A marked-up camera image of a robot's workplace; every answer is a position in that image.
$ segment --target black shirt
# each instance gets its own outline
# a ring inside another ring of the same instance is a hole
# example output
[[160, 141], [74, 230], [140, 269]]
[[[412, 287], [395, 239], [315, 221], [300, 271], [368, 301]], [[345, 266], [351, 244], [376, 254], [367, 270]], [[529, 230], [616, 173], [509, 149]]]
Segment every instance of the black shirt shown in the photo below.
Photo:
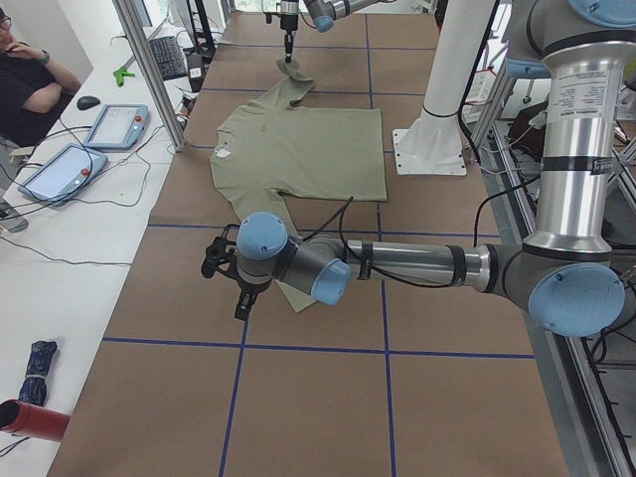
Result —
[[54, 82], [53, 75], [36, 60], [0, 54], [0, 134], [21, 147], [44, 138], [65, 110], [72, 96], [62, 94], [49, 112], [39, 113], [22, 106], [38, 89]]

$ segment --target white label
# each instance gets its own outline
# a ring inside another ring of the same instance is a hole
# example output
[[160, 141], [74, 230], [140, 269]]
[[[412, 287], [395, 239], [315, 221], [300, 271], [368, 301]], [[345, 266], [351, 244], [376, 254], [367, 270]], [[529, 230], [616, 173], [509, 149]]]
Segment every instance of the white label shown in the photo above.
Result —
[[548, 123], [567, 119], [613, 117], [614, 104], [608, 103], [616, 70], [585, 72], [554, 79]]

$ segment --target gray t-shirt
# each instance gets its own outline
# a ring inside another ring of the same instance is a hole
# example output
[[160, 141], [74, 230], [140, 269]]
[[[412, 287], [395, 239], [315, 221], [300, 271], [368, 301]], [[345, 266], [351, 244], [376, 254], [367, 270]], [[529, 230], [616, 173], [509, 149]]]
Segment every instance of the gray t-shirt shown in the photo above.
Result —
[[[281, 193], [385, 201], [380, 110], [293, 107], [314, 81], [293, 62], [278, 66], [287, 78], [238, 107], [217, 129], [219, 144], [210, 159], [214, 183], [238, 217], [272, 212], [297, 235]], [[281, 287], [296, 312], [313, 302]]]

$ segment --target red cylinder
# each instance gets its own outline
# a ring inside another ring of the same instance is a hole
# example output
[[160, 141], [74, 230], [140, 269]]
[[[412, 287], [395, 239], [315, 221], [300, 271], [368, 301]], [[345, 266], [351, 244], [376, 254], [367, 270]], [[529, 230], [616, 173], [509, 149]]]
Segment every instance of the red cylinder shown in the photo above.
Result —
[[0, 404], [0, 430], [62, 442], [71, 417], [17, 399]]

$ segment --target keyboard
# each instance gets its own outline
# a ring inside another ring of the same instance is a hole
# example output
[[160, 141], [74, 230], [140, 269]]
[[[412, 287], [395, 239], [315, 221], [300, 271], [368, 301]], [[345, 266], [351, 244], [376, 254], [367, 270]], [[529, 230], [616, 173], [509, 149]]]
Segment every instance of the keyboard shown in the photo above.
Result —
[[153, 38], [148, 43], [155, 60], [157, 60], [163, 80], [173, 80], [188, 75], [177, 37]]

